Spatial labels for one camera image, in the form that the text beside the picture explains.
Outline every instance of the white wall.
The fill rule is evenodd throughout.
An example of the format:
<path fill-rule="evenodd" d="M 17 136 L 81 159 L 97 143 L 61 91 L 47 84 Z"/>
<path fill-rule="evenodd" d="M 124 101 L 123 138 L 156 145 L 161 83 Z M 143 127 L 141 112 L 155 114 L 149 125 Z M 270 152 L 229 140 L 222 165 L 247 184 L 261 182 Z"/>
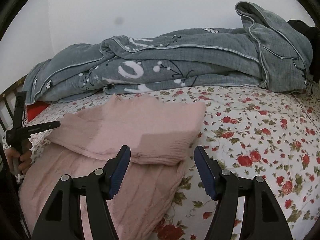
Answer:
<path fill-rule="evenodd" d="M 115 35 L 152 37 L 195 27 L 241 27 L 241 0 L 29 0 L 0 42 L 0 92 L 74 43 Z M 314 23 L 296 0 L 247 0 L 285 20 Z M 8 114 L 0 104 L 0 116 Z"/>

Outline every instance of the red fabric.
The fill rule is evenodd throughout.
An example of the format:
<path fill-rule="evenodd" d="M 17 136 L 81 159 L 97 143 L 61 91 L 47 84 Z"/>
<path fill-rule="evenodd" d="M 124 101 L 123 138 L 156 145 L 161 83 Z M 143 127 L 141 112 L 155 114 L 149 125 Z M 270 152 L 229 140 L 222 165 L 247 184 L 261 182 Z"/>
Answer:
<path fill-rule="evenodd" d="M 27 106 L 27 115 L 28 115 L 28 122 L 34 119 L 37 115 L 39 115 L 44 109 L 46 109 L 49 104 L 37 101 L 33 105 Z"/>

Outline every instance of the white floral fabric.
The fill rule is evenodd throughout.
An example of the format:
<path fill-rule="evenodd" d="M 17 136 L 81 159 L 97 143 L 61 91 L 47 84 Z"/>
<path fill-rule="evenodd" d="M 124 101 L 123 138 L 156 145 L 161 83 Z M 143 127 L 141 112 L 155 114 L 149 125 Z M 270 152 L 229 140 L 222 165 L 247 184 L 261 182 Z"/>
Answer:
<path fill-rule="evenodd" d="M 265 178 L 287 219 L 292 236 L 302 240 L 320 215 L 320 96 L 311 83 L 303 94 L 284 95 L 260 88 L 191 87 L 149 94 L 164 102 L 204 101 L 204 123 L 191 147 L 202 145 L 240 177 Z M 122 95 L 132 98 L 136 95 Z M 49 106 L 28 125 L 54 121 L 65 113 L 104 104 L 109 95 Z M 33 161 L 50 142 L 50 131 L 32 136 Z M 239 239 L 244 199 L 239 198 L 232 239 Z M 192 157 L 171 208 L 150 240 L 204 239 L 216 203 L 205 194 Z"/>

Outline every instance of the folded pink sweater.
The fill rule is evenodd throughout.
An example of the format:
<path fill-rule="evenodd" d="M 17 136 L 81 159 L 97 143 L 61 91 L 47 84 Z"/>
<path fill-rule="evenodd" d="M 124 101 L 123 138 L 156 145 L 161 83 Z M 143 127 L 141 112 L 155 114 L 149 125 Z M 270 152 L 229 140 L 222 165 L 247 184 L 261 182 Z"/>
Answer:
<path fill-rule="evenodd" d="M 131 162 L 108 207 L 120 240 L 147 239 L 171 205 L 204 112 L 200 102 L 162 103 L 149 96 L 125 100 L 113 95 L 103 106 L 66 114 L 20 189 L 30 231 L 63 174 L 86 176 L 128 145 Z M 92 239 L 84 197 L 81 214 L 85 239 Z"/>

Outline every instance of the folded blanket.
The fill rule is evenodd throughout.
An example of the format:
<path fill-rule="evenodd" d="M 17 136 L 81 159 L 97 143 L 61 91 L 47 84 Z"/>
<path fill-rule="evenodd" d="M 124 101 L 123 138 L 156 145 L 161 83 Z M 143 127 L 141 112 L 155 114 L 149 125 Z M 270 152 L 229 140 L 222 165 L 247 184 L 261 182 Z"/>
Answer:
<path fill-rule="evenodd" d="M 108 207 L 120 239 L 147 239 L 171 205 L 204 112 L 200 102 L 162 103 L 149 96 L 124 100 L 114 95 L 103 106 L 66 114 L 20 190 L 30 231 L 63 174 L 86 176 L 127 144 L 131 163 Z M 92 239 L 84 198 L 80 204 L 85 239 Z"/>
<path fill-rule="evenodd" d="M 71 45 L 31 70 L 23 86 L 26 104 L 70 102 L 101 88 L 107 94 L 203 85 L 306 88 L 310 41 L 254 3 L 239 2 L 236 12 L 243 28 L 185 29 L 146 39 L 121 35 Z"/>

